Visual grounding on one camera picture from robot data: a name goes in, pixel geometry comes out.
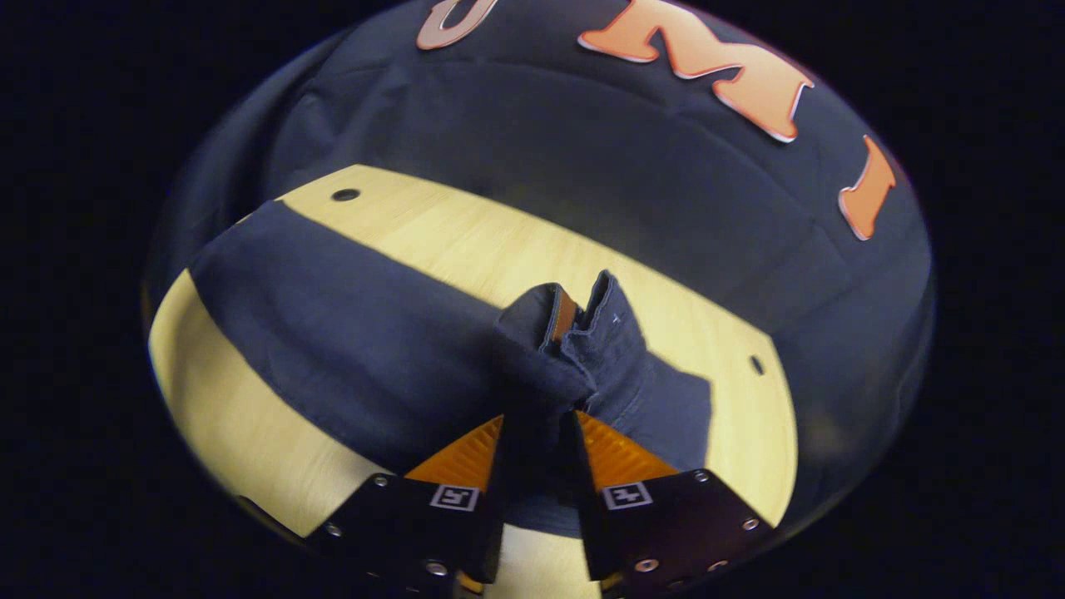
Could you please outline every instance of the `orange letter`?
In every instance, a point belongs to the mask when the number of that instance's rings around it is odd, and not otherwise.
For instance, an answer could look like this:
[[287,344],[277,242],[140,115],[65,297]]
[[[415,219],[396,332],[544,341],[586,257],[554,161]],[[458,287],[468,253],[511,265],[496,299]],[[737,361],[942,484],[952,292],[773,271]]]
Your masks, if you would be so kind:
[[694,14],[662,0],[630,0],[618,18],[602,31],[586,31],[577,42],[626,61],[649,63],[658,58],[651,36],[661,31],[673,72],[694,79],[740,67],[732,80],[714,83],[725,106],[760,127],[773,139],[791,142],[798,135],[796,108],[802,88],[814,82],[798,68],[765,48],[724,44]]
[[880,207],[887,199],[887,192],[895,187],[895,173],[876,144],[864,136],[869,148],[869,159],[858,182],[839,192],[839,211],[850,224],[855,237],[868,241],[872,237],[872,226],[880,213]]
[[452,14],[452,10],[459,2],[460,0],[444,0],[432,7],[429,18],[422,26],[422,31],[417,33],[419,48],[423,50],[436,50],[437,48],[450,46],[470,35],[470,32],[476,29],[480,25],[480,21],[485,20],[488,12],[495,5],[496,0],[477,0],[470,7],[470,12],[462,21],[454,27],[444,29],[444,21],[447,20],[447,15]]

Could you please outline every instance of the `navy fabric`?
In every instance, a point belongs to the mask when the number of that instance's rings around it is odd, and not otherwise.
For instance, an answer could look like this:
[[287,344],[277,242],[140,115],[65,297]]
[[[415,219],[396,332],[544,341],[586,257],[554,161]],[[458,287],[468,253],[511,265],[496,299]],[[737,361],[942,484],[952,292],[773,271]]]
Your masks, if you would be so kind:
[[508,521],[579,536],[559,503],[558,421],[574,407],[682,470],[701,468],[709,386],[646,351],[607,272],[558,351],[561,288],[505,310],[272,201],[190,268],[211,318],[294,409],[356,453],[407,472],[501,412],[515,440]]
[[[436,1],[341,32],[219,124],[162,211],[149,303],[237,218],[339,168],[439,181],[612,247],[772,335],[800,442],[782,525],[836,502],[897,434],[933,326],[929,240],[888,144],[812,74],[785,145],[715,98],[734,69],[677,78],[660,34],[648,64],[579,47],[622,0],[501,1],[461,42],[420,51]],[[722,42],[769,47],[697,14]],[[837,199],[866,134],[898,184],[863,242]]]

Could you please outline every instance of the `wooden board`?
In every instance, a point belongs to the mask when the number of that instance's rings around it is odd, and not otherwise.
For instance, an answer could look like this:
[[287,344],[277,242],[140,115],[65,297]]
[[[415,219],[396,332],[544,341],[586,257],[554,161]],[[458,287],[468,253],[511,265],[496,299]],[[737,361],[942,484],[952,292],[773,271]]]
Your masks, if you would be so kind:
[[[334,201],[343,189],[358,198]],[[438,183],[351,166],[280,198],[304,216],[497,307],[557,281],[575,300],[603,269],[633,305],[649,350],[712,384],[706,466],[780,522],[794,486],[797,431],[766,334],[652,269],[542,218]],[[157,313],[149,345],[192,451],[234,495],[307,535],[382,469],[322,433],[248,367],[207,313],[187,272]],[[752,365],[756,356],[759,374]],[[577,539],[507,527],[489,597],[597,597]]]

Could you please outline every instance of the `screw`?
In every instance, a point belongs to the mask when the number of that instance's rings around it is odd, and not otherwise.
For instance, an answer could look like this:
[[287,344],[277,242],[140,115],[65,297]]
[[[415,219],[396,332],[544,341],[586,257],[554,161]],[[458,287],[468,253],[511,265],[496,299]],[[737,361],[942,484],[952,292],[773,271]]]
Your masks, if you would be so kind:
[[655,568],[657,567],[658,567],[658,560],[650,557],[646,560],[641,560],[636,563],[636,571],[638,572],[651,572],[654,571]]
[[447,567],[440,562],[426,562],[425,569],[435,577],[442,577],[447,574]]

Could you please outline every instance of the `black background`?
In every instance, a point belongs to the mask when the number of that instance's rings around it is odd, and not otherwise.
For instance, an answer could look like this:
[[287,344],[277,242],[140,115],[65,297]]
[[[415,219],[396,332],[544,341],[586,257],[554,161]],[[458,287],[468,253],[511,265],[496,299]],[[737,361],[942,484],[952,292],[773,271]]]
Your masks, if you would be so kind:
[[[17,216],[5,453],[20,534],[5,544],[6,595],[353,596],[347,572],[245,516],[180,444],[151,378],[137,279],[160,203],[209,128],[298,52],[390,4],[0,9]],[[1062,390],[1041,382],[1061,363],[1050,260],[1062,194],[1046,171],[1061,152],[1062,118],[1047,110],[1058,14],[699,4],[810,67],[883,136],[920,194],[940,281],[929,373],[892,450],[714,596],[1049,596],[1065,567],[1062,543],[1043,540],[1060,525],[1050,481],[1063,443],[1038,447]]]

